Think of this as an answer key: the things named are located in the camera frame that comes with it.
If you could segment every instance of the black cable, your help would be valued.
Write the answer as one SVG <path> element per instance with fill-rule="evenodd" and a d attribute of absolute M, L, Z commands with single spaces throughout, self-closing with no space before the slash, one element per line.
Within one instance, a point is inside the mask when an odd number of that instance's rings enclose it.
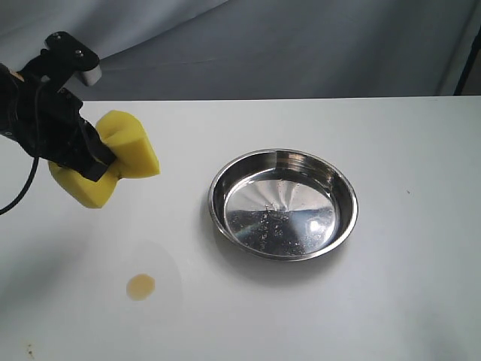
<path fill-rule="evenodd" d="M 19 204 L 19 202 L 22 200 L 22 198 L 25 196 L 27 191 L 29 190 L 30 186 L 32 185 L 33 178 L 35 177 L 35 173 L 37 172 L 38 168 L 38 161 L 40 159 L 40 120 L 38 118 L 38 97 L 40 95 L 40 91 L 44 87 L 46 83 L 41 84 L 37 90 L 35 91 L 35 97 L 34 97 L 34 113 L 35 113 L 35 130 L 37 132 L 36 134 L 36 139 L 35 139 L 35 155 L 33 157 L 33 162 L 32 162 L 32 169 L 30 169 L 30 174 L 29 177 L 27 178 L 27 181 L 23 185 L 23 188 L 20 190 L 18 193 L 18 196 L 15 197 L 15 199 L 10 202 L 10 204 L 6 205 L 2 209 L 0 209 L 0 216 L 7 213 L 10 209 L 15 207 L 16 205 Z"/>

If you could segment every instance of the yellow sponge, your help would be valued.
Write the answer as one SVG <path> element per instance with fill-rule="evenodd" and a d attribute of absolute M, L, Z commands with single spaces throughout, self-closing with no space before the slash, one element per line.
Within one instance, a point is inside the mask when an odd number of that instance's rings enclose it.
<path fill-rule="evenodd" d="M 119 179 L 151 177 L 160 172 L 157 156 L 137 118 L 123 111 L 110 111 L 95 127 L 101 140 L 117 157 L 97 182 L 49 162 L 53 179 L 88 208 L 101 208 L 112 195 Z"/>

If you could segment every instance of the metal pan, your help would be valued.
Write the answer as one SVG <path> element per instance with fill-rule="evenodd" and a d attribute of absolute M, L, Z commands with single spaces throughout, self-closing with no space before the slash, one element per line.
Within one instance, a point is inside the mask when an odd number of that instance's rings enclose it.
<path fill-rule="evenodd" d="M 209 190 L 219 231 L 256 256 L 310 259 L 341 244 L 354 228 L 358 201 L 334 166 L 297 150 L 260 150 L 226 165 Z"/>

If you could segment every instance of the gray curtain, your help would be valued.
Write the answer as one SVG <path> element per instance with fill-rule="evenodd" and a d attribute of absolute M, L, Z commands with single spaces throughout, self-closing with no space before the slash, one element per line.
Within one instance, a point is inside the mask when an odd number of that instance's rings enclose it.
<path fill-rule="evenodd" d="M 70 82 L 83 99 L 432 96 L 468 23 L 481 23 L 478 2 L 49 0 L 46 11 L 30 1 L 31 17 L 2 32 L 0 61 L 24 61 L 65 29 L 104 58 L 94 87 Z"/>

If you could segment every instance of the spill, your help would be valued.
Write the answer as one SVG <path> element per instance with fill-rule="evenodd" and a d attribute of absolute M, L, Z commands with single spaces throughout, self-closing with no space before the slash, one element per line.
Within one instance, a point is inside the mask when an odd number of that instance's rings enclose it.
<path fill-rule="evenodd" d="M 127 296 L 133 301 L 143 301 L 156 288 L 156 280 L 146 274 L 136 275 L 127 283 Z"/>

